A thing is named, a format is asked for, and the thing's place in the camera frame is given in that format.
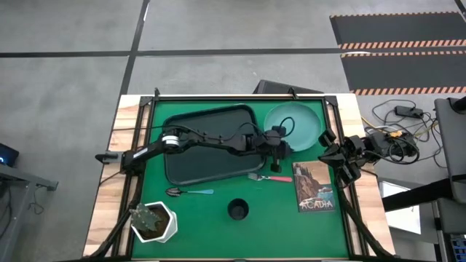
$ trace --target potted plant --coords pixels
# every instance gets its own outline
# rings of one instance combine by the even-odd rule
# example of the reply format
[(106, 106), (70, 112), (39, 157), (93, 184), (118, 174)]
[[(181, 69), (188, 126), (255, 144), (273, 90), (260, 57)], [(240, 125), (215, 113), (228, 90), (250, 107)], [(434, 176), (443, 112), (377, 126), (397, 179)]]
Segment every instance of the potted plant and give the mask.
[(138, 204), (131, 212), (131, 228), (142, 243), (165, 243), (178, 231), (176, 214), (163, 202)]

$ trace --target green mat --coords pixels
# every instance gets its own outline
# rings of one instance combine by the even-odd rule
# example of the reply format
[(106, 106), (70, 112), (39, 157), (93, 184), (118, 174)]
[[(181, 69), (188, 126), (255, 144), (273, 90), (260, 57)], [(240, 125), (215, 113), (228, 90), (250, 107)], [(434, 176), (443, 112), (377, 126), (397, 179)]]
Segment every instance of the green mat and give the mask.
[[(263, 128), (266, 114), (280, 101), (245, 101)], [(321, 101), (300, 101), (314, 110), (325, 126)], [(157, 104), (154, 125), (170, 116), (192, 111), (232, 106), (232, 101), (162, 101)], [(151, 134), (155, 140), (161, 130)], [(269, 163), (258, 173), (293, 176), (293, 162), (315, 161), (324, 148), (318, 143), (310, 149), (293, 153), (281, 161), (280, 174), (270, 171)], [(336, 209), (320, 213), (299, 213), (294, 183), (254, 181), (246, 176), (217, 180), (186, 190), (214, 189), (214, 195), (184, 194), (170, 197), (165, 189), (173, 187), (165, 177), (164, 157), (147, 163), (142, 203), (163, 201), (178, 215), (178, 233), (162, 244), (141, 243), (135, 239), (134, 258), (347, 258), (344, 228)], [(249, 215), (233, 221), (226, 211), (228, 203), (242, 198), (249, 204)]]

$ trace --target white pot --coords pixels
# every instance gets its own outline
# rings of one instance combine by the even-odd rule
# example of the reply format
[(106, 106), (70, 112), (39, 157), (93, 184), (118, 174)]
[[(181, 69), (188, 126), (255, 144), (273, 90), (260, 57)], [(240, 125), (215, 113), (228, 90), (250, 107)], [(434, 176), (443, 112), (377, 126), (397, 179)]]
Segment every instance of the white pot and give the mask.
[(158, 201), (154, 203), (148, 203), (145, 204), (149, 209), (153, 206), (162, 206), (165, 211), (167, 211), (167, 214), (170, 216), (170, 220), (168, 221), (167, 228), (165, 229), (165, 232), (163, 233), (162, 236), (154, 238), (154, 239), (144, 239), (138, 232), (138, 230), (131, 225), (131, 228), (133, 229), (134, 233), (136, 236), (138, 236), (139, 240), (142, 243), (147, 243), (147, 242), (152, 242), (152, 241), (157, 241), (161, 243), (165, 243), (167, 240), (169, 240), (176, 232), (178, 232), (178, 221), (176, 219), (176, 213), (170, 210), (163, 202)]

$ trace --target book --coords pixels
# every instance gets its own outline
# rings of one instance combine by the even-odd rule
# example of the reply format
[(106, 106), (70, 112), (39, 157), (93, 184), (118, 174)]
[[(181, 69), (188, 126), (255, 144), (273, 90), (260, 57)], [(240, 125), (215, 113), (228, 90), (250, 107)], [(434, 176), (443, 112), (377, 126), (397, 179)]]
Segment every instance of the book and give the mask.
[(320, 161), (293, 163), (299, 212), (335, 210), (328, 166)]

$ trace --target teal plate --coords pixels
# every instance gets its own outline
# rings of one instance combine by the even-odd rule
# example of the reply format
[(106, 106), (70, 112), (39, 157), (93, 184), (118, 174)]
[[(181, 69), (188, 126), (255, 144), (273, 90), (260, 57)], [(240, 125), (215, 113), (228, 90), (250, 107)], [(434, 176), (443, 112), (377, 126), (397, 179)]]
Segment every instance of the teal plate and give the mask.
[[(313, 146), (322, 133), (319, 117), (309, 107), (296, 103), (284, 103), (275, 106), (265, 117), (264, 130), (270, 130), (273, 126), (279, 126), (287, 117), (293, 118), (295, 127), (293, 132), (283, 138), (294, 151), (303, 151)], [(287, 119), (282, 124), (288, 134), (293, 128), (293, 121)]]

